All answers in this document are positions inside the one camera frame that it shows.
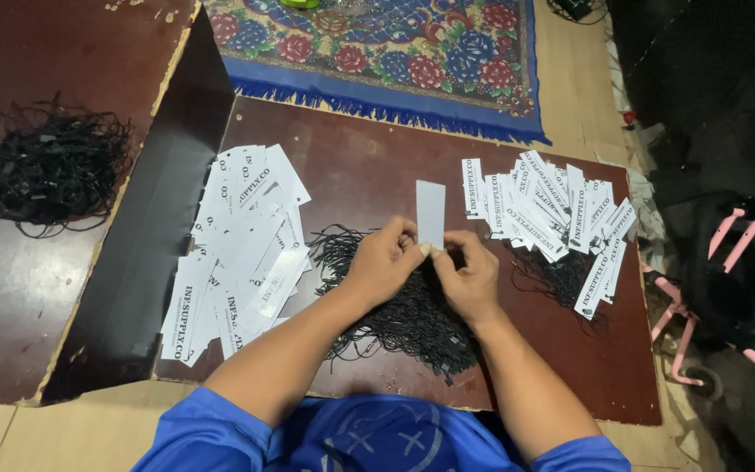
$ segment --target pile of tags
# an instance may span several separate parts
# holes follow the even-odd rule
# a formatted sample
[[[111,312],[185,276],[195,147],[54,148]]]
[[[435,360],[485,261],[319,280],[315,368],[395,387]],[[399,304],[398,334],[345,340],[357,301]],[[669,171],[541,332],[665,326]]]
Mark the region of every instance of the pile of tags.
[[[509,239],[514,248],[537,247],[550,262],[571,250],[596,259],[574,306],[592,319],[600,300],[613,303],[625,252],[623,236],[634,223],[626,198],[613,204],[613,186],[585,180],[571,165],[556,168],[536,151],[524,152],[509,174],[481,174],[479,159],[462,160],[465,214],[484,219],[492,239]]]
[[[228,359],[277,323],[310,270],[299,217],[308,201],[279,145],[217,156],[191,230],[194,249],[180,257],[174,279],[162,359],[191,367],[215,338]]]

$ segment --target wheel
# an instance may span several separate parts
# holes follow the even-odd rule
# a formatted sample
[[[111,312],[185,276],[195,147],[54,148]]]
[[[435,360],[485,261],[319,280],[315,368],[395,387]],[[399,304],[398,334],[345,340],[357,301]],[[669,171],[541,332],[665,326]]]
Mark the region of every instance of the wheel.
[[[724,395],[724,385],[721,378],[711,369],[706,367],[690,367],[685,375],[690,379],[704,382],[704,385],[690,385],[689,391],[707,400],[715,402]]]

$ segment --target red flower pattern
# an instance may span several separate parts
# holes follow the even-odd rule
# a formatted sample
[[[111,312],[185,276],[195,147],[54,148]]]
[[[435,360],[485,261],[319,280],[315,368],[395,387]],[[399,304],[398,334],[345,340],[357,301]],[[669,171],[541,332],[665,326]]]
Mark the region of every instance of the red flower pattern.
[[[497,51],[500,54],[505,54],[506,51],[512,48],[512,39],[508,36],[500,36],[497,38]]]
[[[334,64],[337,70],[349,74],[359,74],[366,68],[368,62],[366,55],[363,54],[363,49],[356,46],[342,46],[334,54]]]
[[[480,70],[480,82],[494,88],[506,87],[514,79],[511,65],[501,57],[480,64]]]
[[[293,62],[305,62],[313,51],[314,46],[304,36],[290,35],[278,42],[278,54]]]
[[[237,18],[229,14],[214,14],[209,17],[209,21],[211,28],[215,30],[215,42],[218,45],[225,45],[237,34],[240,27]]]
[[[445,70],[435,60],[424,55],[410,57],[407,69],[413,83],[422,88],[438,88],[441,81],[445,80]]]
[[[482,8],[482,19],[495,29],[500,31],[511,31],[518,23],[511,8],[498,3],[489,3]]]

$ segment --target blue fringe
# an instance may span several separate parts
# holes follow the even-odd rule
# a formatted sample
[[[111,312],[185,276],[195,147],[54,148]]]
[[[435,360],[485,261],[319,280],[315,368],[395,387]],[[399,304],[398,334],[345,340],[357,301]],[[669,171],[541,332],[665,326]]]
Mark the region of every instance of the blue fringe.
[[[246,80],[242,77],[229,77],[235,92],[245,97],[272,99],[275,102],[288,102],[293,99],[295,104],[311,108],[318,108],[322,102],[327,103],[335,112],[347,113],[352,116],[376,118],[392,123],[404,125],[418,125],[430,129],[451,133],[461,133],[470,136],[480,136],[486,139],[497,139],[505,142],[517,141],[529,145],[537,141],[545,145],[552,145],[552,141],[543,132],[519,131],[503,126],[477,123],[475,121],[451,118],[435,113],[422,113],[404,108],[385,107],[375,103],[362,102],[350,97],[340,97],[320,91],[316,87],[300,90],[282,87],[278,84],[260,80]]]

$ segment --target brown wooden surface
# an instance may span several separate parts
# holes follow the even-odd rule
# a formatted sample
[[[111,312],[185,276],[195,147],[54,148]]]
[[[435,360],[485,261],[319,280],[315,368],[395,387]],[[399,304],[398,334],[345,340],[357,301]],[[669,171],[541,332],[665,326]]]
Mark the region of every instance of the brown wooden surface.
[[[138,151],[193,12],[189,0],[0,0],[0,109],[59,90],[75,104],[130,118]],[[35,396],[103,234],[37,241],[0,220],[0,402]]]
[[[519,149],[429,131],[349,118],[280,103],[238,98],[222,148],[281,144],[312,201],[301,209],[306,237],[331,223],[353,229],[383,225],[393,214],[415,218],[415,180],[447,186],[446,228],[482,233],[484,223],[465,219],[460,160],[480,157],[482,170],[508,172]],[[613,166],[544,155],[556,166],[571,163],[586,178],[613,182],[619,203],[628,194],[625,171]],[[537,293],[518,292],[510,282],[511,256],[500,243],[488,248],[501,260],[500,303],[530,344],[552,365],[597,419],[623,423],[661,423],[655,365],[640,285],[637,249],[627,246],[613,306],[600,306],[609,323],[603,330],[583,329],[576,315]],[[302,277],[299,294],[282,316],[315,298],[319,271]],[[219,340],[193,369],[159,361],[163,379],[202,381],[222,362]],[[422,363],[383,349],[370,359],[326,362],[310,387],[319,396],[353,392],[390,392],[449,406],[491,409],[490,384],[481,367],[457,375],[448,387]]]

